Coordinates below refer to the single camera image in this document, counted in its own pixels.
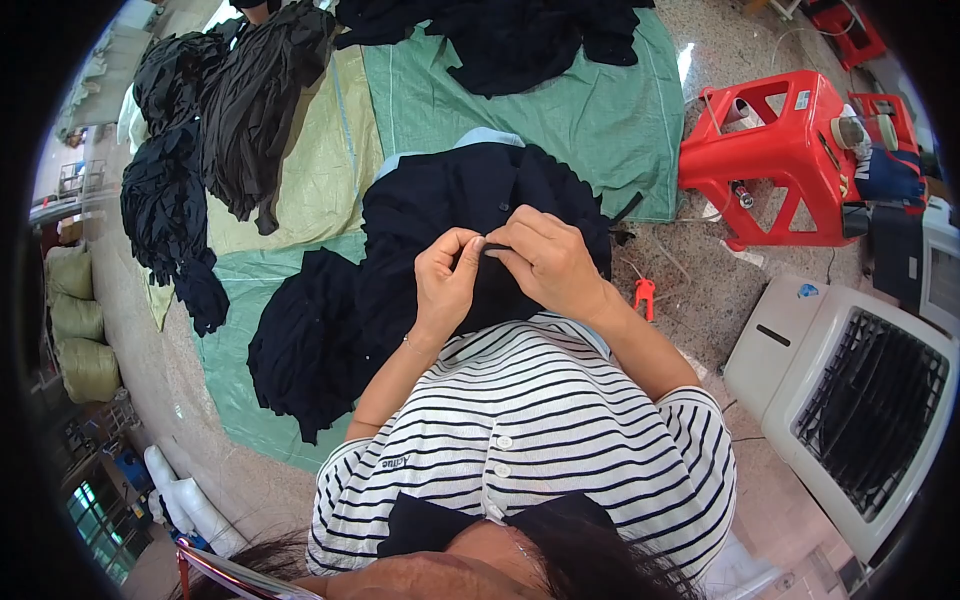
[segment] striped shirt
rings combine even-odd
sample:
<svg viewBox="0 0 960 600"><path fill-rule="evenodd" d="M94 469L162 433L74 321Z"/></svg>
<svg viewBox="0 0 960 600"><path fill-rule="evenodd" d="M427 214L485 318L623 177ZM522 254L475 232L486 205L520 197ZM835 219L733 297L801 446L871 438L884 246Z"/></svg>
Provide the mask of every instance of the striped shirt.
<svg viewBox="0 0 960 600"><path fill-rule="evenodd" d="M496 522L583 492L624 539L698 578L730 530L735 482L707 392L680 388L655 406L592 331L540 313L450 340L376 436L330 454L307 566L375 560L400 492Z"/></svg>

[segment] speckled floor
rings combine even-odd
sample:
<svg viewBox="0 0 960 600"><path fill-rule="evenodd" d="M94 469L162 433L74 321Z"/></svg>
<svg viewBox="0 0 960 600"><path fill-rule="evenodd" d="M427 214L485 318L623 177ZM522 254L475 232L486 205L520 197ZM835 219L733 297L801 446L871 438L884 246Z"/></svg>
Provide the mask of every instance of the speckled floor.
<svg viewBox="0 0 960 600"><path fill-rule="evenodd" d="M202 8L191 3L191 13L171 17L168 30L185 31L194 21L205 22L219 4L208 3L209 7L204 4ZM782 23L772 12L745 17L735 0L669 0L657 11L674 37L684 76L684 97L689 101L685 133L699 116L702 108L696 97L707 85L723 87L809 68L827 75L841 95L852 85L859 91L867 89L856 73L843 71L818 34L790 34L777 46L789 29L811 27L802 16L790 23ZM129 154L109 143L111 135L108 132L107 139L91 152L108 157L111 180L119 182ZM767 181L749 181L748 187L756 197L757 220L769 222L782 201L782 190ZM705 213L707 202L702 196L684 193L684 197L680 217ZM314 494L313 475L226 438L205 390L182 305L174 302L163 332L156 333L140 291L140 274L120 226L119 207L114 199L97 208L100 218L87 227L94 252L94 283L97 299L104 306L108 341L117 352L126 385L146 424L146 439L140 442L160 444L177 473L195 477L248 538L305 526ZM766 441L739 441L760 437L759 425L733 403L717 368L730 354L771 277L787 273L868 288L861 274L859 244L835 253L831 249L758 247L733 253L722 241L729 237L722 221L629 226L629 230L636 239L614 249L614 282L632 301L636 275L629 261L657 283L659 294L671 294L656 304L654 323L727 407L725 417L739 467L733 532L754 558L765 559L782 571L777 583L760 595L817 600L839 597L840 588L831 594L823 589L808 555L818 550L838 568L850 557L850 549ZM688 272L691 283L685 283L658 242ZM166 560L163 556L153 553L145 559L162 562ZM174 583L169 579L174 571L166 566L147 578L134 574L125 585L128 597L158 597L157 582L169 582L164 589Z"/></svg>

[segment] blue label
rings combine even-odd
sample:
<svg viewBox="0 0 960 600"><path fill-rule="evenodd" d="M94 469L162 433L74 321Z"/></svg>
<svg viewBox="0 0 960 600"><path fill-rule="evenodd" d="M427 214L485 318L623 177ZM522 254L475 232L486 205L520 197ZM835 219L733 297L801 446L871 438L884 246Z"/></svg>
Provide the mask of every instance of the blue label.
<svg viewBox="0 0 960 600"><path fill-rule="evenodd" d="M797 292L797 298L809 298L811 296L820 296L820 290L809 283L800 286L800 291Z"/></svg>

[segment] red clip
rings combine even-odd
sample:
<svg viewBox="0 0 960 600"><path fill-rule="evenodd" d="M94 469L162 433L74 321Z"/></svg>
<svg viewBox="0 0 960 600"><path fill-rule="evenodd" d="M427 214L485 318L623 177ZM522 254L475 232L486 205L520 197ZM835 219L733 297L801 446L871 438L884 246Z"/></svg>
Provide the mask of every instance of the red clip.
<svg viewBox="0 0 960 600"><path fill-rule="evenodd" d="M634 310L637 310L640 307L641 300L647 300L647 314L645 319L648 322L654 320L654 290L657 289L657 286L654 282L646 277L642 277L634 282L636 285L636 296L634 298Z"/></svg>

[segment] bracelet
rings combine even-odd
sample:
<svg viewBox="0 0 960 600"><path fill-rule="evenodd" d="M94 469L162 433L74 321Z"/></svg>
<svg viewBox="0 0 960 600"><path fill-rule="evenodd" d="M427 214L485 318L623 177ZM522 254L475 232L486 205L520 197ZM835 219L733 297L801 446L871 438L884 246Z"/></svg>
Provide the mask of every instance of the bracelet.
<svg viewBox="0 0 960 600"><path fill-rule="evenodd" d="M420 356L426 356L425 353L417 350L416 348L413 347L412 344L410 344L410 332L409 332L409 331L403 334L403 343L406 344L409 349L411 349L412 351L416 352L416 353L419 354Z"/></svg>

